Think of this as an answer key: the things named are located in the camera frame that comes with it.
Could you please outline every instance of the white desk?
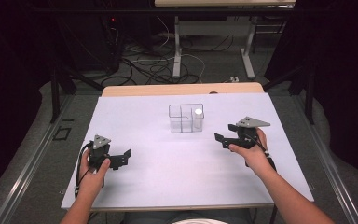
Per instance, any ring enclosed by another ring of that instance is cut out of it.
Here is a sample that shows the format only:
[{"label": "white desk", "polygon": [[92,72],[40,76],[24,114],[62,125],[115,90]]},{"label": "white desk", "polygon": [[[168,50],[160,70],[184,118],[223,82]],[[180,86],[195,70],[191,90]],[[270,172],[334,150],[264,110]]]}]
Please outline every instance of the white desk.
[{"label": "white desk", "polygon": [[[296,0],[156,0],[157,7],[230,7],[230,6],[279,6],[292,5]],[[238,35],[246,36],[241,57],[250,79],[255,78],[255,72],[249,58],[250,48],[255,35],[257,17],[251,21],[179,21],[175,17],[175,58],[172,75],[180,76],[182,49],[181,35]]]},{"label": "white desk", "polygon": [[[243,86],[225,84],[223,87],[227,89],[229,85],[233,89]],[[204,105],[203,131],[171,133],[169,105],[191,103]],[[214,140],[214,133],[236,137],[227,125],[245,116],[271,123],[263,130],[268,137],[268,151],[279,173],[313,201],[266,93],[118,96],[99,99],[83,145],[97,133],[112,139],[111,155],[132,148],[132,156],[127,166],[107,172],[105,186],[92,210],[151,211],[273,205],[263,183],[245,167],[243,158],[223,149],[221,143]],[[64,209],[68,209],[75,199],[75,181],[74,171],[62,201]]]}]

